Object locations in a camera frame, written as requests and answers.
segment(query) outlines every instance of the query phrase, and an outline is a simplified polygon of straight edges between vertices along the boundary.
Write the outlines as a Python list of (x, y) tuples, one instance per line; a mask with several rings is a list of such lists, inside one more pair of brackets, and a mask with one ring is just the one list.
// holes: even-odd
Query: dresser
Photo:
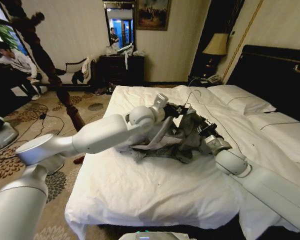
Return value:
[(127, 69), (124, 55), (100, 56), (102, 81), (107, 89), (111, 86), (142, 86), (144, 84), (145, 57), (129, 56)]

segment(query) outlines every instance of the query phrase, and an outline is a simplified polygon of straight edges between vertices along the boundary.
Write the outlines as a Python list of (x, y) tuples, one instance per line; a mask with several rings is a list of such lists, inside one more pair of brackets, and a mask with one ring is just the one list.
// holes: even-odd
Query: person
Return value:
[(33, 85), (40, 82), (36, 79), (39, 74), (36, 65), (31, 61), (30, 57), (16, 49), (11, 49), (3, 41), (0, 41), (0, 54), (2, 54), (0, 64), (11, 65), (12, 75), (15, 77), (14, 80), (25, 87), (28, 92), (27, 94), (32, 100), (38, 100), (41, 95)]
[(110, 28), (111, 34), (110, 34), (110, 45), (119, 42), (119, 37), (115, 35), (115, 29), (113, 27)]

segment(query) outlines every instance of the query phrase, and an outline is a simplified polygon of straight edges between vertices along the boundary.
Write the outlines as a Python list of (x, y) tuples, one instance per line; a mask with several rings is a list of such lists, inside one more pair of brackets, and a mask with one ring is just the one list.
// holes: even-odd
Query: window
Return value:
[[(0, 8), (0, 19), (8, 21), (1, 8)], [(10, 48), (12, 49), (17, 49), (25, 55), (28, 54), (26, 49), (22, 45), (19, 37), (17, 36), (17, 33), (10, 26), (0, 24), (0, 41), (9, 44)]]

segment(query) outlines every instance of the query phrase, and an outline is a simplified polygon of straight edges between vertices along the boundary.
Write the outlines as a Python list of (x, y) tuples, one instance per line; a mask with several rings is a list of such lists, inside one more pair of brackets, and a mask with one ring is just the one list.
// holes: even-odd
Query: framed painting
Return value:
[(169, 12), (172, 0), (137, 0), (136, 29), (168, 29)]

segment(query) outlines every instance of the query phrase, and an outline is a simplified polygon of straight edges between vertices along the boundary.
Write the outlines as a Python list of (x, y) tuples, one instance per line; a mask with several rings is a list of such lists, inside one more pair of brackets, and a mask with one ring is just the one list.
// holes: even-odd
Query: white robotic arm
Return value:
[[(114, 114), (85, 125), (77, 134), (61, 137), (47, 134), (16, 150), (27, 166), (21, 178), (0, 190), (0, 240), (32, 240), (48, 196), (47, 172), (60, 158), (79, 153), (99, 153), (136, 133), (147, 132), (165, 117), (177, 117), (182, 106), (167, 105), (159, 94), (151, 107), (135, 107), (130, 114)], [(300, 187), (246, 159), (215, 131), (216, 125), (202, 117), (198, 134), (216, 156), (216, 166), (225, 174), (300, 229)]]

